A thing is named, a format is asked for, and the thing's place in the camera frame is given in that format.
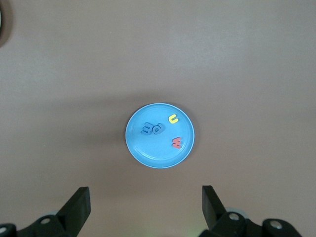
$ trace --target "black bracket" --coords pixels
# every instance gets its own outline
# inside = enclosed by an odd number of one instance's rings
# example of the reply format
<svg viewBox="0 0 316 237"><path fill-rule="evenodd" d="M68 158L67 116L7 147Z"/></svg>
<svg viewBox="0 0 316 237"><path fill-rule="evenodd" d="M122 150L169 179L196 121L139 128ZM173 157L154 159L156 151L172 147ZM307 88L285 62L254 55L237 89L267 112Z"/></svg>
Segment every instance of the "black bracket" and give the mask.
<svg viewBox="0 0 316 237"><path fill-rule="evenodd" d="M17 231L0 224L0 237L76 237L91 212L88 187L79 188L56 215L46 215Z"/></svg>
<svg viewBox="0 0 316 237"><path fill-rule="evenodd" d="M209 230L199 237L302 237L286 221L266 219L259 226L239 213L227 212L212 186L203 186L202 206Z"/></svg>

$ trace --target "screw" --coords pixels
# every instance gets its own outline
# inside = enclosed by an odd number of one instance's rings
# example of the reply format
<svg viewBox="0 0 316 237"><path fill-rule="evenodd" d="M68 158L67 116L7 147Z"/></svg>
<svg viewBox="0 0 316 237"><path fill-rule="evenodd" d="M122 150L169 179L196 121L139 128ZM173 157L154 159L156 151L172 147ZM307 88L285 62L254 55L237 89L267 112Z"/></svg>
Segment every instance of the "screw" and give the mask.
<svg viewBox="0 0 316 237"><path fill-rule="evenodd" d="M236 213L231 213L229 214L229 218L233 221L238 221L239 220L239 216Z"/></svg>
<svg viewBox="0 0 316 237"><path fill-rule="evenodd" d="M50 222L50 219L49 219L49 218L45 218L45 219L42 219L42 220L40 221L40 223L41 223L42 225L45 225L45 224L47 224L48 222Z"/></svg>
<svg viewBox="0 0 316 237"><path fill-rule="evenodd" d="M282 225L279 221L270 221L270 225L278 230L282 229Z"/></svg>
<svg viewBox="0 0 316 237"><path fill-rule="evenodd" d="M4 232L6 232L6 227L1 227L1 228L0 228L0 234L2 234L2 233L4 233Z"/></svg>

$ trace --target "round blue disc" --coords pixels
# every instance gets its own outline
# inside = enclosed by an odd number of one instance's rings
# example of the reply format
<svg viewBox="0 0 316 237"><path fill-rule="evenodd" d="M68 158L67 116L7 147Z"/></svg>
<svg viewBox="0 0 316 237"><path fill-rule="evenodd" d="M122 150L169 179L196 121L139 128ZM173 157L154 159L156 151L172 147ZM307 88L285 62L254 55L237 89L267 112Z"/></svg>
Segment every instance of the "round blue disc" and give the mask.
<svg viewBox="0 0 316 237"><path fill-rule="evenodd" d="M131 154L152 168L169 168L183 161L194 143L189 117L165 103L149 104L130 118L126 144Z"/></svg>

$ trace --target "silver bolt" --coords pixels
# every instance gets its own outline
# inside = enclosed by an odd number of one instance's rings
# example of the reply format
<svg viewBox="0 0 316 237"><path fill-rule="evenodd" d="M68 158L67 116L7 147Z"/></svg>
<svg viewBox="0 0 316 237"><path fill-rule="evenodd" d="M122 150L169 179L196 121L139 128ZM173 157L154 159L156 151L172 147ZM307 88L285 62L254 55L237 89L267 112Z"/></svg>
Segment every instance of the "silver bolt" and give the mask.
<svg viewBox="0 0 316 237"><path fill-rule="evenodd" d="M233 221L238 221L239 220L239 216L236 213L231 213L229 214L229 218Z"/></svg>
<svg viewBox="0 0 316 237"><path fill-rule="evenodd" d="M278 230L282 229L282 225L279 221L270 221L270 225Z"/></svg>
<svg viewBox="0 0 316 237"><path fill-rule="evenodd" d="M1 228L0 228L0 234L2 234L2 233L4 233L4 232L6 232L6 227L1 227Z"/></svg>
<svg viewBox="0 0 316 237"><path fill-rule="evenodd" d="M49 219L49 218L45 218L45 219L42 219L42 220L40 221L40 223L41 223L42 225L45 225L45 224L47 224L48 222L50 222L50 219Z"/></svg>

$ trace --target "blue plate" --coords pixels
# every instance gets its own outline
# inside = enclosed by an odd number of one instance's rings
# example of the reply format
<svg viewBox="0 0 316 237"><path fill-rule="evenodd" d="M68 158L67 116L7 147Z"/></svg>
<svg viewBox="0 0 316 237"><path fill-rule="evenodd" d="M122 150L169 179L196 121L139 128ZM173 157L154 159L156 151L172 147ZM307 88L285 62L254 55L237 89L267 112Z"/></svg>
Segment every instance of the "blue plate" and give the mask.
<svg viewBox="0 0 316 237"><path fill-rule="evenodd" d="M130 118L125 138L129 151L139 162L152 168L169 168L190 153L194 129L182 110L155 103L140 108Z"/></svg>

